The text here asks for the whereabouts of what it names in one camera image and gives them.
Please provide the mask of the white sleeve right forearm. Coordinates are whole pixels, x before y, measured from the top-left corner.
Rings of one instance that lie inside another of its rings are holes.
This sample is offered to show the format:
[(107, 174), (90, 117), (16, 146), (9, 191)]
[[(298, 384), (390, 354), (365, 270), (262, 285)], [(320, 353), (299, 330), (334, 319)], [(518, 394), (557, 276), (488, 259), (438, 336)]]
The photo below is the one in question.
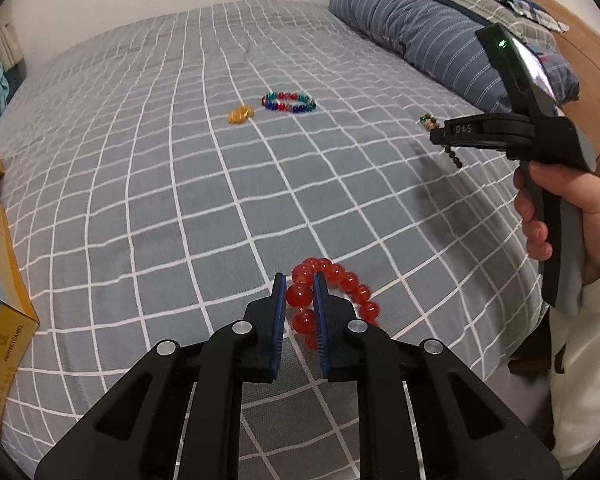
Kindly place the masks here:
[(576, 316), (550, 311), (553, 455), (566, 479), (600, 443), (600, 278), (585, 286)]

